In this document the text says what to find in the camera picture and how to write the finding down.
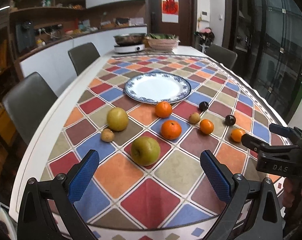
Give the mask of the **operator right hand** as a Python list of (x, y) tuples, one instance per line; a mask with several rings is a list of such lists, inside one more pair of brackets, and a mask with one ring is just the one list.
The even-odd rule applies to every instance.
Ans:
[(284, 196), (282, 200), (282, 204), (284, 207), (291, 207), (293, 205), (293, 201), (295, 200), (295, 195), (297, 190), (294, 189), (293, 182), (289, 178), (285, 178), (284, 184)]

